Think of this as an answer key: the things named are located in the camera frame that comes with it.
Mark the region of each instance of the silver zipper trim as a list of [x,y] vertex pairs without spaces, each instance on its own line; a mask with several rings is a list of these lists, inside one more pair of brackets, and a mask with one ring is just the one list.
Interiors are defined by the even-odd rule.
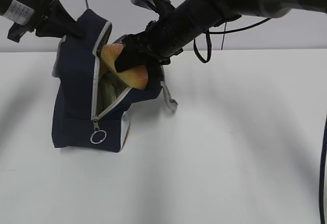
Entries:
[[108,28],[111,25],[112,25],[111,22],[107,22],[105,24],[92,51],[96,59],[95,59],[94,75],[93,75],[91,120],[95,119],[97,115],[96,113],[97,113],[97,103],[98,103],[99,74],[100,74],[100,60],[97,56],[97,50],[101,40],[103,39],[104,35],[106,34]]
[[115,100],[114,103],[112,103],[110,106],[108,106],[100,115],[98,115],[98,120],[100,120],[102,117],[104,117],[105,115],[107,115],[109,112],[111,112],[113,109],[115,109],[117,107],[117,105],[119,105],[119,103],[121,103],[121,101],[123,99],[125,99],[125,97],[128,95],[128,93],[132,90],[131,87],[125,89],[121,95],[119,95],[119,97]]

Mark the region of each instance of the white table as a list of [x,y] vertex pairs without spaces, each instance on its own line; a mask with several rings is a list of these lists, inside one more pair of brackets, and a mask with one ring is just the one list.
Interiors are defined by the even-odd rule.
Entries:
[[1,224],[319,223],[327,50],[185,52],[119,154],[53,148],[55,56],[0,54]]

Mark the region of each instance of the metal ring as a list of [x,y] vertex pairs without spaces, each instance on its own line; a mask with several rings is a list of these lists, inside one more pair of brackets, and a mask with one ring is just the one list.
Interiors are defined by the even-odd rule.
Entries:
[[[98,134],[98,133],[104,133],[104,137],[103,137],[103,139],[101,139],[100,141],[98,141],[98,142],[94,142],[94,141],[93,141],[93,138],[94,138],[94,136],[95,136],[96,134]],[[95,131],[95,132],[91,135],[90,141],[91,141],[92,144],[98,145],[98,144],[101,144],[102,142],[104,142],[106,138],[107,138],[107,132],[104,131],[104,130],[98,130],[98,131]]]

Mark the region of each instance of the zipper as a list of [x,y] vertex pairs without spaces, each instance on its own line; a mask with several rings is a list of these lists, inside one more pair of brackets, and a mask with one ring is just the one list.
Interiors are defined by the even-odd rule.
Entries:
[[100,60],[96,56],[94,77],[93,77],[92,108],[91,108],[92,119],[94,119],[97,115],[96,113],[97,113],[97,103],[98,103],[99,74],[100,74]]
[[[95,117],[93,119],[93,126],[94,126],[94,133],[91,135],[90,141],[92,144],[95,144],[95,145],[101,144],[102,142],[104,142],[106,140],[107,132],[104,130],[100,130],[98,117]],[[94,138],[96,135],[100,136],[99,141],[94,141]]]
[[93,119],[93,126],[94,126],[94,132],[98,132],[100,131],[100,127],[99,127],[99,119],[98,117],[95,117]]
[[97,113],[97,103],[98,103],[98,87],[99,87],[99,74],[100,74],[100,59],[97,55],[98,47],[101,44],[101,41],[105,37],[105,34],[108,33],[108,38],[111,33],[112,24],[111,22],[107,22],[103,27],[98,40],[93,48],[93,55],[96,58],[95,66],[94,66],[94,75],[93,75],[93,91],[92,91],[92,107],[91,107],[91,119],[96,117]]
[[101,112],[100,115],[97,116],[98,119],[103,118],[105,115],[107,115],[109,112],[111,112],[113,109],[116,108],[116,106],[121,103],[121,101],[128,95],[128,93],[132,90],[131,87],[125,89],[121,95],[115,100],[114,103],[112,103],[110,106],[108,106],[103,112]]

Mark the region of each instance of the label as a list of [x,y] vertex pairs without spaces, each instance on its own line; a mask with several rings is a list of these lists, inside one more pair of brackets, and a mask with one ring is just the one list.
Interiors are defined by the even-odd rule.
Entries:
[[3,16],[21,26],[24,26],[32,18],[34,12],[33,8],[30,8],[19,1],[13,0]]

